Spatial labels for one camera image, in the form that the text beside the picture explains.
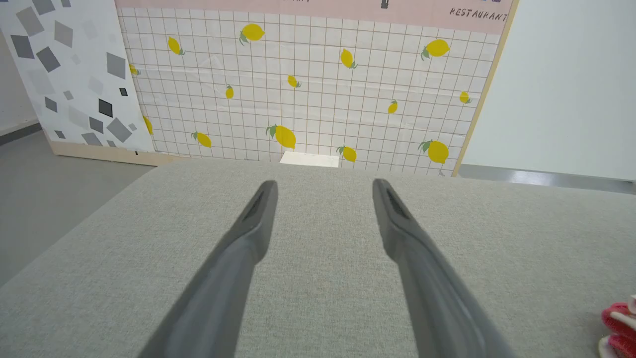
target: black diamond shape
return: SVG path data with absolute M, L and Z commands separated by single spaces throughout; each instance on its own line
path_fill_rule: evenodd
M 113 105 L 106 102 L 103 99 L 99 100 L 99 113 L 103 115 L 107 115 L 108 117 L 113 117 Z

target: baseboard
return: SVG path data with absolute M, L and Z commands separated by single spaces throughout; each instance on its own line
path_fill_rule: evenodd
M 620 179 L 597 178 L 583 175 L 545 173 L 539 171 L 463 164 L 459 169 L 459 176 L 462 178 L 494 180 L 497 182 L 524 183 L 550 187 L 592 189 L 636 194 L 636 183 L 626 182 Z
M 101 161 L 122 162 L 131 164 L 142 164 L 146 166 L 160 166 L 181 159 L 176 155 L 136 152 L 124 148 L 99 147 L 95 145 L 66 143 L 61 141 L 49 141 L 54 154 L 66 157 L 79 157 L 88 159 L 98 159 Z
M 0 130 L 0 145 L 19 140 L 20 138 L 41 130 L 42 127 L 40 126 L 37 118 L 14 125 L 13 127 L 2 129 Z

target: red and white toy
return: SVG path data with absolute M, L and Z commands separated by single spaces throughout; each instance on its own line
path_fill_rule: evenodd
M 627 303 L 614 303 L 601 317 L 613 332 L 598 343 L 601 358 L 636 358 L 636 295 Z

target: lemon print backdrop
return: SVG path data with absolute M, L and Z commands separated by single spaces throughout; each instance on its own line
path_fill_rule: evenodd
M 450 176 L 511 0 L 116 3 L 158 151 Z

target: gray floor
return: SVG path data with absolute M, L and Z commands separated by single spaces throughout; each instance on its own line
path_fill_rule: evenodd
M 463 164 L 459 167 L 462 178 L 493 180 L 496 182 L 546 185 L 549 187 L 577 188 L 636 194 L 636 185 L 632 182 L 592 178 L 589 176 L 539 173 L 504 168 L 473 166 Z
M 42 132 L 0 147 L 0 286 L 153 167 L 60 157 Z

